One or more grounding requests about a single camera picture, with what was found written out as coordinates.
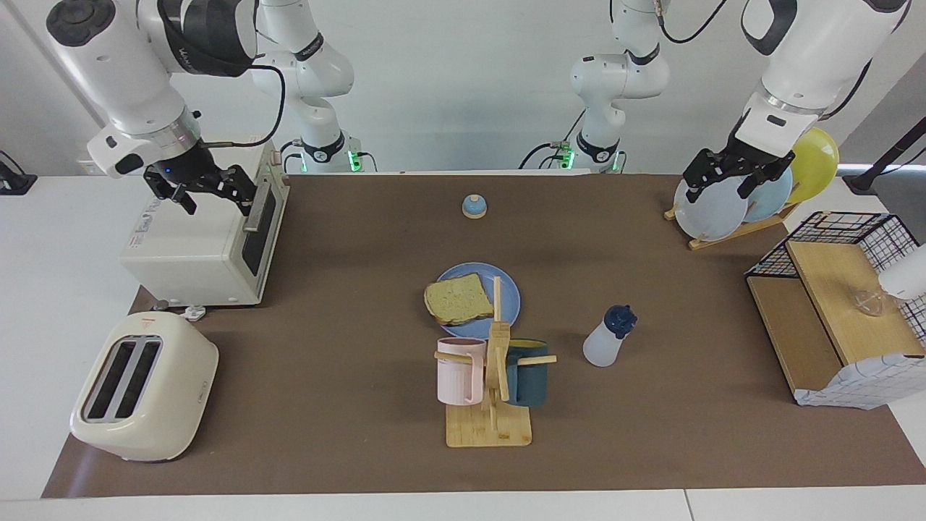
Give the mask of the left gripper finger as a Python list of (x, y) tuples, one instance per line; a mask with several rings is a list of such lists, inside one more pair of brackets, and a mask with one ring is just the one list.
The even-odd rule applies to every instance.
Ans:
[(734, 176), (738, 165), (737, 155), (728, 151), (715, 153), (707, 148), (701, 149), (682, 172), (682, 179), (687, 185), (687, 201), (697, 202), (705, 188)]
[(744, 168), (747, 175), (745, 175), (744, 181), (741, 182), (737, 189), (739, 197), (747, 199), (755, 191), (755, 188), (760, 187), (764, 182), (775, 182), (780, 179), (793, 160), (794, 156), (785, 156), (767, 164), (745, 162)]

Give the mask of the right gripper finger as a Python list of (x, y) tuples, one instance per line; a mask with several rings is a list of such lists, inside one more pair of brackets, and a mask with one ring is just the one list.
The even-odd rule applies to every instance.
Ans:
[(172, 187), (166, 180), (148, 180), (148, 186), (158, 199), (169, 199), (183, 207), (187, 214), (195, 214), (197, 205), (184, 187)]
[(257, 195), (257, 185), (245, 169), (241, 165), (231, 165), (227, 169), (218, 169), (217, 175), (216, 195), (234, 202), (241, 214), (248, 216)]

